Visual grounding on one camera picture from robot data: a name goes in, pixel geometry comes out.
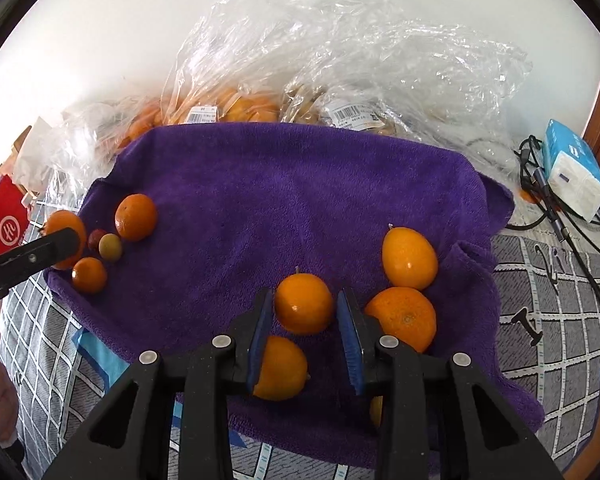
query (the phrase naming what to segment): tissue pack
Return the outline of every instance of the tissue pack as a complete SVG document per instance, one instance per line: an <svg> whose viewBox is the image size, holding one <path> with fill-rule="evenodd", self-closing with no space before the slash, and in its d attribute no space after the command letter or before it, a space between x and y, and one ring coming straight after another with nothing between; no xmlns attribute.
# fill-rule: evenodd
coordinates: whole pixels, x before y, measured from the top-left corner
<svg viewBox="0 0 600 480"><path fill-rule="evenodd" d="M551 120L542 157L553 192L591 222L600 208L600 167L587 143L564 124Z"/></svg>

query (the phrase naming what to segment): purple towel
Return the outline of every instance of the purple towel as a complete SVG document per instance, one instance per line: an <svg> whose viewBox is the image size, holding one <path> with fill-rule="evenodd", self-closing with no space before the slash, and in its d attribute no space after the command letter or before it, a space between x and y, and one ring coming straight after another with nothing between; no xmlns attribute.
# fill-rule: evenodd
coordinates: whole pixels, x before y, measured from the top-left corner
<svg viewBox="0 0 600 480"><path fill-rule="evenodd" d="M299 266L335 295L352 286L364 305L390 286L380 250L388 224L423 233L440 261L425 291L438 316L430 354L466 352L531 430L536 400L500 373L500 314L490 237L509 219L506 190L464 156L400 139L296 124L202 124L156 128L91 187L80 216L88 232L115 232L114 213L131 193L158 208L152 236L125 243L108 265L109 283L85 297L69 272L48 285L78 320L131 361L147 349L195 349L250 308L261 286ZM274 324L274 332L284 334ZM333 323L316 336L291 336L310 380L285 402L234 398L234 430L333 463L373 467L376 432L368 400L355 396Z"/></svg>

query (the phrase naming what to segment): silver screw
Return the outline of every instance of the silver screw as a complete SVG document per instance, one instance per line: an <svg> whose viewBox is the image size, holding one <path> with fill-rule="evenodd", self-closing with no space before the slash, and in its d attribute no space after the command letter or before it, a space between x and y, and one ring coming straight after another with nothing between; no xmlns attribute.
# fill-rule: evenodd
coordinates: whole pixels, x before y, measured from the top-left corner
<svg viewBox="0 0 600 480"><path fill-rule="evenodd" d="M231 344L231 338L227 335L217 335L211 340L211 344L216 348L226 348Z"/></svg>
<svg viewBox="0 0 600 480"><path fill-rule="evenodd" d="M468 366L471 364L471 358L464 352L458 352L454 354L454 362L458 366Z"/></svg>
<svg viewBox="0 0 600 480"><path fill-rule="evenodd" d="M150 365L155 363L155 360L158 358L158 354L153 350L145 350L140 354L140 362L143 365Z"/></svg>
<svg viewBox="0 0 600 480"><path fill-rule="evenodd" d="M380 338L380 346L385 348L395 348L398 346L398 340L392 335L383 335Z"/></svg>

